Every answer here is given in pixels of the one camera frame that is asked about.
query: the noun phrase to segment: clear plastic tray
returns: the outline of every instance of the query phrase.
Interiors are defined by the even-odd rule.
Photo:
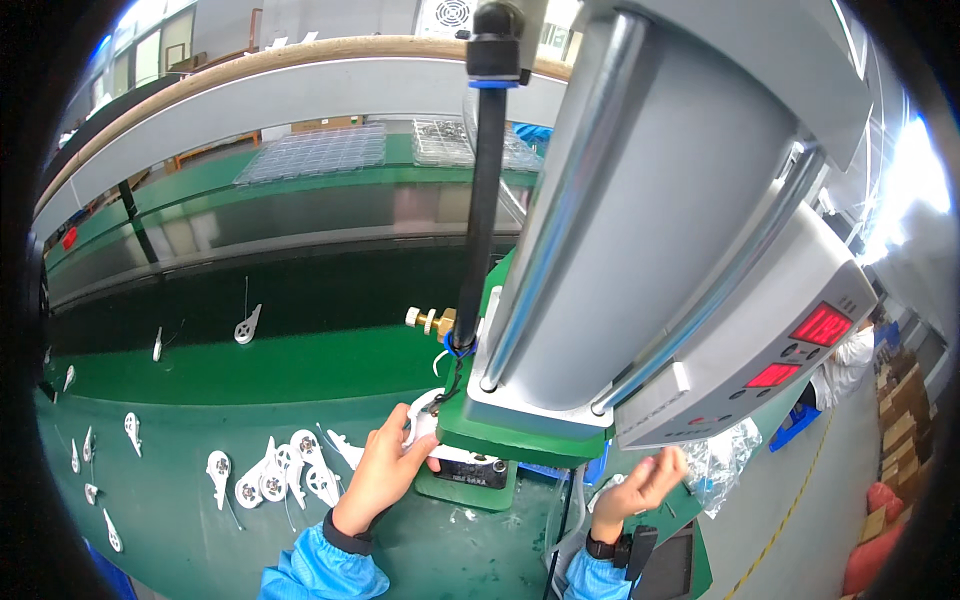
[[[382,123],[292,133],[265,145],[233,180],[237,185],[289,180],[378,166],[386,160]]]
[[[414,162],[419,165],[472,167],[473,150],[467,141],[463,121],[414,119]],[[513,130],[503,139],[503,168],[513,171],[539,171],[543,159],[537,156]]]

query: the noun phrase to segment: yellow floor line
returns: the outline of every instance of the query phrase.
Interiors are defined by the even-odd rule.
[[[813,462],[810,463],[810,470],[806,472],[806,478],[804,479],[804,484],[800,486],[800,491],[797,492],[797,497],[793,499],[793,504],[790,505],[790,509],[786,512],[786,516],[780,522],[780,527],[777,528],[777,531],[774,532],[770,541],[767,542],[767,545],[764,546],[763,550],[760,551],[760,555],[756,557],[756,560],[753,564],[750,565],[750,568],[747,569],[747,572],[740,578],[740,581],[736,582],[736,585],[733,586],[733,589],[730,590],[726,596],[723,597],[723,600],[730,600],[733,598],[733,595],[740,589],[747,579],[754,573],[760,562],[763,561],[763,558],[766,557],[767,552],[770,551],[770,548],[773,547],[774,542],[777,541],[777,538],[780,537],[780,534],[783,533],[783,527],[786,526],[786,522],[790,520],[790,517],[793,515],[793,510],[797,508],[797,503],[800,502],[800,497],[804,495],[806,490],[806,484],[810,481],[810,475],[813,474],[813,468],[817,466],[817,460],[820,458],[820,450],[824,449],[824,442],[827,440],[827,433],[830,430],[830,424],[833,423],[833,415],[836,413],[836,410],[830,411],[830,419],[827,421],[827,428],[824,430],[824,437],[820,440],[820,445],[817,446],[817,453],[813,456]]]

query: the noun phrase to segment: red plastic bag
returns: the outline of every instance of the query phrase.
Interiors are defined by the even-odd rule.
[[[897,525],[887,533],[858,546],[850,553],[847,560],[847,571],[843,577],[843,594],[860,593],[870,586],[870,583],[880,571],[880,568],[890,555],[890,551],[897,545],[897,539],[903,532],[903,525]]]
[[[64,251],[70,250],[70,247],[73,246],[73,243],[77,241],[77,228],[70,228],[66,232],[66,235],[63,236],[63,249]]]
[[[897,520],[897,517],[903,512],[903,500],[897,498],[890,486],[876,482],[867,490],[867,511],[872,513],[881,506],[887,507],[886,519],[888,523]]]

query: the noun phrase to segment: left hand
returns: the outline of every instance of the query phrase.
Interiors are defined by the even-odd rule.
[[[338,531],[348,536],[367,531],[375,516],[407,492],[427,454],[439,444],[437,436],[430,434],[403,454],[403,426],[409,409],[406,404],[398,404],[383,426],[367,436],[363,458],[350,486],[333,508],[333,526]],[[427,466],[434,471],[440,469],[437,459],[427,461]]]

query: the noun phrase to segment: brass fitting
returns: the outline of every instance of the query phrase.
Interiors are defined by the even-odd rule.
[[[457,317],[457,311],[454,308],[446,308],[444,313],[438,318],[437,309],[431,308],[424,315],[416,306],[407,309],[407,317],[404,322],[408,327],[423,327],[423,335],[430,335],[431,330],[437,331],[437,341],[444,342],[446,332],[453,328],[453,321]]]

